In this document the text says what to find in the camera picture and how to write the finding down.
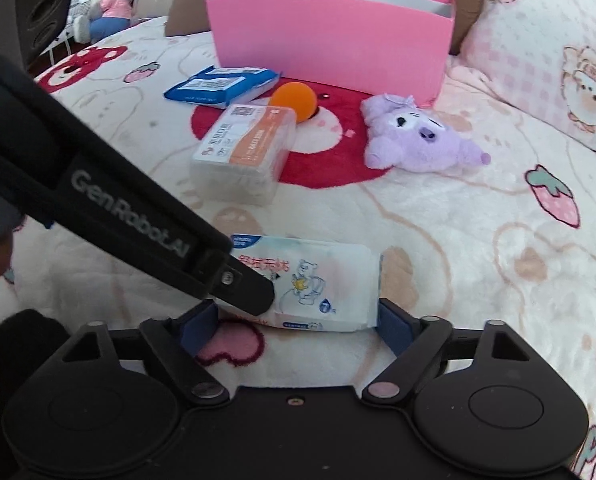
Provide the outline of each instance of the orange ball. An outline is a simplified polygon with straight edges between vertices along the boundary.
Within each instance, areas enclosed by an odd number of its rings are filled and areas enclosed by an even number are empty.
[[[302,123],[318,110],[318,97],[310,86],[294,81],[278,87],[269,99],[269,106],[293,108],[296,122]]]

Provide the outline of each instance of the bedsheet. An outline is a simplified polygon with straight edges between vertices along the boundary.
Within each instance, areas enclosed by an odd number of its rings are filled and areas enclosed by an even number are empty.
[[[433,113],[491,153],[490,166],[364,171],[362,96],[318,87],[321,111],[299,127],[273,203],[206,202],[189,165],[215,111],[162,92],[214,63],[215,51],[210,33],[163,37],[164,22],[107,38],[38,80],[226,234],[365,244],[383,254],[382,294],[411,314],[466,328],[506,320],[587,405],[591,427],[573,468],[596,480],[596,153],[489,95],[475,70],[449,64]],[[0,280],[0,320],[30,307],[72,330],[92,319],[119,328],[196,303],[63,228],[31,220],[15,235],[12,271]],[[201,358],[232,391],[238,384],[362,388],[393,359],[372,331],[225,323],[218,336]]]

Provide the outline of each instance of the stuffed animal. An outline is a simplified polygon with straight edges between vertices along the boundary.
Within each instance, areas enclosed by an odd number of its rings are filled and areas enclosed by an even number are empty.
[[[413,97],[377,95],[360,105],[368,126],[364,163],[373,170],[392,166],[415,173],[443,171],[456,164],[482,166],[491,162],[472,140],[427,116]]]
[[[89,13],[73,22],[73,36],[78,43],[97,41],[129,28],[133,0],[92,0]]]

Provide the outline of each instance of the purple plush toy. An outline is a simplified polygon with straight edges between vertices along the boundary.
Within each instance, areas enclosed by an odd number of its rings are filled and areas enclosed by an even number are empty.
[[[491,162],[472,140],[429,118],[415,106],[414,98],[376,95],[360,109],[368,126],[369,144],[364,163],[373,170],[397,166],[415,173],[442,171],[456,164],[482,166]]]

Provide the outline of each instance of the pink paper box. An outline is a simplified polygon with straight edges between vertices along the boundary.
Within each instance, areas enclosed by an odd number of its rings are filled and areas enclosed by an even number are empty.
[[[207,0],[223,67],[367,92],[438,96],[454,0]]]

